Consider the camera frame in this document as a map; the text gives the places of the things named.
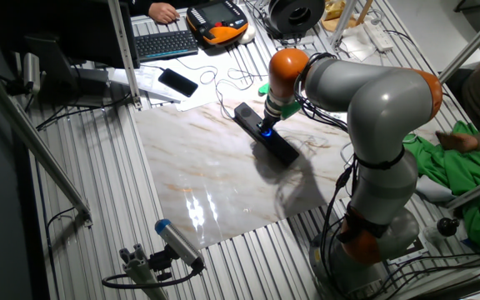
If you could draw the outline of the bare hand with grey sleeve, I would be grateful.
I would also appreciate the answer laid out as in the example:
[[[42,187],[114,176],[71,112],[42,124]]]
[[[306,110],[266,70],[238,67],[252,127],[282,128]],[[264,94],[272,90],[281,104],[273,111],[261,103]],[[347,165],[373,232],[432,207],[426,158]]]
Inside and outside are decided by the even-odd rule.
[[[478,140],[469,134],[436,132],[436,137],[444,150],[456,150],[460,153],[469,153],[478,149]]]

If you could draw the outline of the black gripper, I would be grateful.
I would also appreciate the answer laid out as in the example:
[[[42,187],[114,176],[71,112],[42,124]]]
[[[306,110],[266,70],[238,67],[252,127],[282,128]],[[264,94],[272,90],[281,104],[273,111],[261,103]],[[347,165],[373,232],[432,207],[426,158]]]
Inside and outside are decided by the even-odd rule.
[[[276,117],[271,114],[264,114],[264,118],[261,122],[261,133],[271,133],[273,131],[273,126],[281,120],[281,116],[277,115]]]

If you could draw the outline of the operator hand with dark sleeve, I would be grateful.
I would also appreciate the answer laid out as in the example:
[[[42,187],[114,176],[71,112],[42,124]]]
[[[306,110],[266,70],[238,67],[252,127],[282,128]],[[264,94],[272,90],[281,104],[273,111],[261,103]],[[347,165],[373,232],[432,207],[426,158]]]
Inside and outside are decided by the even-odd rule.
[[[147,15],[162,24],[173,23],[180,18],[175,7],[167,2],[153,2],[147,10]]]

